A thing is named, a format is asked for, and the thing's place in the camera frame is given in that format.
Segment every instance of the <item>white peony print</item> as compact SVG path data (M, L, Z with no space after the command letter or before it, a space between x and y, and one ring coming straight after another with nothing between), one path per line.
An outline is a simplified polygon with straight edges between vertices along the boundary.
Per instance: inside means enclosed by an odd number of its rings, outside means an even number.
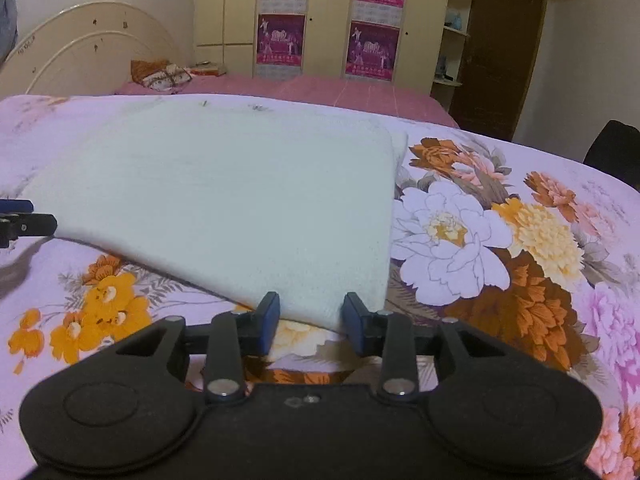
M428 192L404 190L394 204L391 257L404 260L400 277L420 303L443 306L474 298L485 285L506 290L509 273L488 247L508 248L513 235L495 211L449 181Z

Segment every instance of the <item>pink bedsheet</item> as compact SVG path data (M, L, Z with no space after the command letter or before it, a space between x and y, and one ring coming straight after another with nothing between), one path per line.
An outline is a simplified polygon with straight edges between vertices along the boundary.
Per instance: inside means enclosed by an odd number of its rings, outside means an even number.
M178 94L234 94L269 97L298 103L335 106L458 128L458 124L435 99L386 83L299 76L273 81L237 75L196 76ZM129 82L116 95L164 95Z

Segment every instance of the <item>floral bedsheet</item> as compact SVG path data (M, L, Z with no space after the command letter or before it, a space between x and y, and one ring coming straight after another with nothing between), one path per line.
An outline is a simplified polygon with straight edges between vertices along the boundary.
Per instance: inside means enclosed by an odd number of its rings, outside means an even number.
M311 106L212 95L9 98L0 102L0 196L20 194L83 132L156 99L216 99L261 110ZM516 144L380 120L409 139L396 183L386 307L419 324L463 319L587 384L604 409L588 464L609 480L634 478L640 473L640 194L606 174ZM86 176L109 177L107 161ZM187 323L205 323L246 308L64 240L22 238L0 250L2 478L17 480L33 467L17 415L28 389L44 377L155 319L180 314ZM359 359L339 334L286 320L271 354L244 364L250 383L374 383L380 371L379 359ZM202 365L192 359L188 387L202 387ZM433 361L419 356L418 368L421 389L434 388Z

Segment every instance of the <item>orange flower print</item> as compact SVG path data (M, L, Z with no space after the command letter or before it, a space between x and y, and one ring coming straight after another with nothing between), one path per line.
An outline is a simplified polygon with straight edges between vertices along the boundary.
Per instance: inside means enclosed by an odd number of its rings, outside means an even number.
M600 435L591 449L586 465L602 480L634 480L634 460L625 456L620 434L620 412L603 408Z
M574 329L578 317L571 295L545 278L529 253L510 258L507 251L494 252L509 272L510 287L503 291L486 286L478 297L446 307L446 316L462 319L552 368L568 371L586 353Z
M634 461L634 471L640 474L640 404L630 406L620 421L622 451Z
M82 276L82 284L97 285L107 276L115 276L121 266L122 261L119 258L102 254L94 264L89 266L87 273Z
M133 284L136 277L129 272L119 276L107 276L84 295L84 303L103 313L103 319L113 319L133 300Z
M455 170L453 175L478 187L482 187L482 184L480 184L480 179L476 175L476 170L498 182L503 182L507 178L504 174L495 171L495 165L492 161L484 155L480 155L480 153L459 153L458 161L453 165L453 169Z
M546 173L532 171L527 175L524 183L534 191L532 196L536 202L545 207L557 207L569 223L578 221L574 210L575 193L561 182Z
M409 149L418 157L409 161L410 166L435 170L442 176L453 173L453 164L458 162L458 154L461 151L451 140L430 138L421 140L420 144Z
M33 329L40 321L40 311L37 308L30 308L24 313L20 320L20 328L9 338L9 353L24 353L24 357L15 367L14 373L20 374L24 367L24 359L37 357L44 348L44 334L41 330Z
M66 314L62 325L51 331L53 357L75 364L79 361L80 351L95 350L105 336L104 325L95 317L86 316L84 312Z
M122 310L119 310L116 316L111 319L108 328L114 340L120 341L150 325L151 316L147 311L148 307L148 299L138 296L133 298Z

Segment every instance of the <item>cream cabinet door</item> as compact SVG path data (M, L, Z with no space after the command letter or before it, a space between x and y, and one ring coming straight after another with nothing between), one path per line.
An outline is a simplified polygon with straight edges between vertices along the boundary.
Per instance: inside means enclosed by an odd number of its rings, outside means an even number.
M225 45L225 66L230 74L254 75L254 46L249 45Z
M195 54L196 63L222 63L222 45L197 46Z
M194 0L194 43L222 43L222 20L225 0Z
M253 43L257 0L225 0L223 43Z
M352 0L308 0L302 70L341 77Z
M394 84L430 92L448 0L405 0Z

